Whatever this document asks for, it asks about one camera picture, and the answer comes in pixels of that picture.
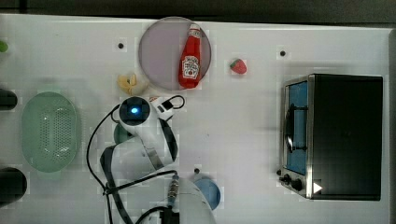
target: ketchup bottle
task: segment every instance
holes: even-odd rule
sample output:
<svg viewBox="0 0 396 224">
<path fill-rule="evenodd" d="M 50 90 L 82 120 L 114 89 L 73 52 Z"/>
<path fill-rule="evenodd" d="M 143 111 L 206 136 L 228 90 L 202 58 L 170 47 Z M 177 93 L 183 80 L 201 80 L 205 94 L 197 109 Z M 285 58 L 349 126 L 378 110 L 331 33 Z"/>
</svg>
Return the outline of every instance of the ketchup bottle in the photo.
<svg viewBox="0 0 396 224">
<path fill-rule="evenodd" d="M 184 46 L 178 67 L 178 83 L 186 89 L 195 88 L 201 80 L 201 28 L 190 26 L 189 38 Z"/>
</svg>

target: ketchup label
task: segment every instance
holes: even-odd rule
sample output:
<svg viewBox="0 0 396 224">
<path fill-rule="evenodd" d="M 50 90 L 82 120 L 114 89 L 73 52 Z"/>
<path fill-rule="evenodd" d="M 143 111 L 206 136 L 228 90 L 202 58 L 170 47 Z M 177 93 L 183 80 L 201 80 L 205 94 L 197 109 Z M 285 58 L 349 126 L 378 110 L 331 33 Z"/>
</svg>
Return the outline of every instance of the ketchup label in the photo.
<svg viewBox="0 0 396 224">
<path fill-rule="evenodd" d="M 195 38 L 201 38 L 201 31 L 199 30 L 190 30 L 189 35 L 194 36 Z"/>
<path fill-rule="evenodd" d="M 194 56 L 186 56 L 182 63 L 183 77 L 196 79 L 199 74 L 198 59 Z"/>
</svg>

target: round plate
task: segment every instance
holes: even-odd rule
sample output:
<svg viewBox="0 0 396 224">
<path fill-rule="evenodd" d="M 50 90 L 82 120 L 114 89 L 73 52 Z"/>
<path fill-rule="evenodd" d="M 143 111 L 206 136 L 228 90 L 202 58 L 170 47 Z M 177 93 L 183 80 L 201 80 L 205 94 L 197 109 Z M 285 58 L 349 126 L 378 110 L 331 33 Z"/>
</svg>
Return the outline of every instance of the round plate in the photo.
<svg viewBox="0 0 396 224">
<path fill-rule="evenodd" d="M 178 84 L 178 67 L 193 21 L 167 17 L 152 24 L 143 34 L 139 45 L 139 62 L 151 83 L 170 91 L 183 90 Z M 201 76 L 210 65 L 209 40 L 201 30 Z"/>
<path fill-rule="evenodd" d="M 220 203 L 221 193 L 219 187 L 211 179 L 199 179 L 194 182 L 198 189 L 204 194 L 212 210 Z"/>
</svg>

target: blue bowl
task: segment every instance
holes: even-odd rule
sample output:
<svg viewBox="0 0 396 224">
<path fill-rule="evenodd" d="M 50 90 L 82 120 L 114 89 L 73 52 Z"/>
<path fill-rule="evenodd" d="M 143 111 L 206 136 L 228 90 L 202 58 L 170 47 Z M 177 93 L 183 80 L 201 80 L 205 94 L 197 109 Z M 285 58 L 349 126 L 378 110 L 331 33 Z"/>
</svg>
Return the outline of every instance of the blue bowl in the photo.
<svg viewBox="0 0 396 224">
<path fill-rule="evenodd" d="M 200 179 L 194 182 L 198 189 L 204 194 L 207 202 L 210 204 L 210 208 L 215 208 L 220 203 L 220 190 L 219 187 L 211 179 Z"/>
</svg>

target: strawberry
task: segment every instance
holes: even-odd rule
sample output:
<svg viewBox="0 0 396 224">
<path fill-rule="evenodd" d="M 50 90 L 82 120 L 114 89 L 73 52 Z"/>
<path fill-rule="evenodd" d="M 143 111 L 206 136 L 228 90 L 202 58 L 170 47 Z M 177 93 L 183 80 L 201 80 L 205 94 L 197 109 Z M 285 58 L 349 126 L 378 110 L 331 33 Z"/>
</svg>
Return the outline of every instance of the strawberry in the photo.
<svg viewBox="0 0 396 224">
<path fill-rule="evenodd" d="M 235 73 L 243 75 L 246 73 L 247 66 L 245 65 L 244 61 L 237 59 L 235 61 L 233 61 L 233 63 L 231 63 L 230 65 L 231 70 L 233 70 Z"/>
</svg>

